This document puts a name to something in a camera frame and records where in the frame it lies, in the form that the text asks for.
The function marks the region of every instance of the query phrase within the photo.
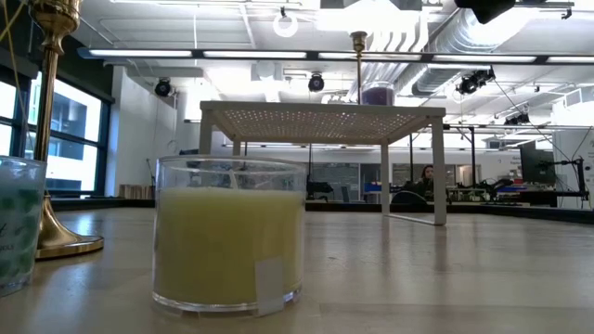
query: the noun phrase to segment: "shelf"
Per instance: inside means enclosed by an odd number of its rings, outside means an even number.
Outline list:
[[[232,141],[304,144],[392,144],[446,115],[443,108],[308,103],[205,101],[200,108]]]

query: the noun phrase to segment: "glass candle jar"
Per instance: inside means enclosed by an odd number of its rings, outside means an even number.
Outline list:
[[[387,82],[365,83],[361,88],[361,100],[364,105],[393,106],[394,85]]]
[[[299,295],[304,166],[179,156],[159,159],[157,175],[155,301],[266,314]]]
[[[0,156],[0,297],[31,280],[45,162]]]

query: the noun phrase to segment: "lamp pole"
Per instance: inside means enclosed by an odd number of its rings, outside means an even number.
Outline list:
[[[362,52],[365,50],[365,40],[368,38],[366,32],[353,32],[351,33],[353,39],[353,49],[356,52],[356,79],[357,79],[357,96],[358,104],[362,104],[361,99],[361,86],[363,85],[363,78],[361,77],[361,57]]]
[[[32,18],[45,35],[42,43],[44,63],[41,101],[33,153],[33,157],[38,161],[47,161],[54,106],[54,82],[58,70],[58,57],[64,54],[62,38],[78,28],[80,5],[81,0],[32,0]],[[64,227],[54,214],[49,195],[45,193],[37,241],[37,259],[80,254],[102,248],[102,237],[79,236]]]

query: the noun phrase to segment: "tabletop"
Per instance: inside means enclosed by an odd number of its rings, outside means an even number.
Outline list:
[[[594,229],[450,214],[308,213],[303,296],[260,318],[175,314],[151,299],[153,209],[64,212],[105,250],[37,263],[0,299],[2,333],[592,333]]]

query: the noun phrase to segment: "yellow candle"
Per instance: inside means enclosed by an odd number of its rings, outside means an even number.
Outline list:
[[[282,259],[284,293],[301,286],[303,194],[165,188],[159,193],[154,291],[199,304],[256,302],[255,263]]]

